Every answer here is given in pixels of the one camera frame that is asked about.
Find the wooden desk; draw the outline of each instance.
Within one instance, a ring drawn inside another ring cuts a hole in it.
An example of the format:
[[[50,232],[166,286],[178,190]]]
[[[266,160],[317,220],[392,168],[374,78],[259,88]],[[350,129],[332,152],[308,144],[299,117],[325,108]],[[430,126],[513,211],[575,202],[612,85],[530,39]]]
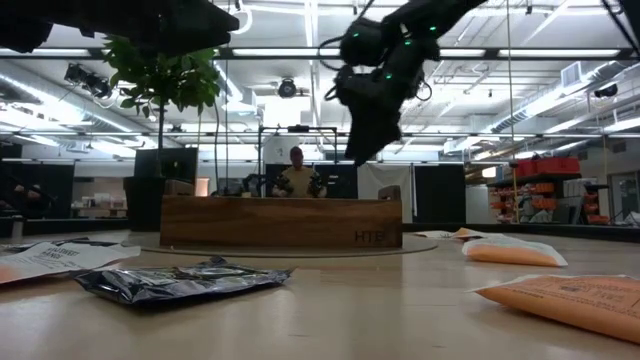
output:
[[[638,345],[508,310],[464,291],[532,273],[640,276],[640,246],[520,237],[555,246],[570,266],[466,262],[455,241],[404,256],[236,258],[230,260],[299,267],[284,287],[158,314],[133,312],[67,280],[5,286],[0,354],[3,360],[639,359]],[[200,260],[143,253],[125,264]]]

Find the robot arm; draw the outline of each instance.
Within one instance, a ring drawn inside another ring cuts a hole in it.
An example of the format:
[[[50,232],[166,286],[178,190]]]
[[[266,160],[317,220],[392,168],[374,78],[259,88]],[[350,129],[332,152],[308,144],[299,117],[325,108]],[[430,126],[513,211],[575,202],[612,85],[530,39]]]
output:
[[[606,0],[602,1],[608,8]],[[416,96],[424,82],[423,62],[440,60],[438,38],[484,2],[410,0],[381,22],[359,17],[336,39],[340,40],[340,58],[345,65],[338,70],[335,86],[325,100],[337,98],[351,112],[345,156],[354,159],[356,166],[364,164],[387,144],[400,140],[399,110],[405,100]],[[640,39],[640,1],[620,0],[620,5],[636,39]],[[624,29],[615,16],[614,21]],[[356,66],[376,69],[355,73]]]

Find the white packet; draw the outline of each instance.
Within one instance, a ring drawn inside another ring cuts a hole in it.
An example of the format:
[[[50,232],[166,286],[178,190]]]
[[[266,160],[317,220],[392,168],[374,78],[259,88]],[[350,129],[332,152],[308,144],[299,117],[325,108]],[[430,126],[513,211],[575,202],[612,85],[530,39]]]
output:
[[[44,242],[21,253],[0,257],[0,284],[43,275],[91,270],[140,255],[140,247],[91,246]]]

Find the potted plant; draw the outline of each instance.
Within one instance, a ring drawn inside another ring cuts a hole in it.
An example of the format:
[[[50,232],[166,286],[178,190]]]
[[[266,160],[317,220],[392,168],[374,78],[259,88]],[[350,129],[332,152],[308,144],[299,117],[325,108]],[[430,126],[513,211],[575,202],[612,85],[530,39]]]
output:
[[[161,165],[165,108],[173,104],[182,112],[195,107],[200,116],[205,106],[216,105],[220,87],[216,83],[218,72],[211,66],[216,50],[167,57],[145,54],[124,37],[108,35],[106,40],[105,61],[117,70],[111,77],[111,87],[115,88],[120,81],[131,84],[118,90],[126,97],[120,107],[135,108],[138,115],[142,112],[145,118],[153,115],[158,119],[155,177],[130,177],[124,181],[132,230],[157,231],[165,183]]]

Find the black screen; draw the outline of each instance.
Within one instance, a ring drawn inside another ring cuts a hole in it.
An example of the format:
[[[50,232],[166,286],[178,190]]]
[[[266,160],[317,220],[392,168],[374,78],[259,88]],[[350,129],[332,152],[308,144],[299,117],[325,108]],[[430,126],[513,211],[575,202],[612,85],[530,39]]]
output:
[[[416,166],[418,223],[465,223],[466,186],[462,165]]]

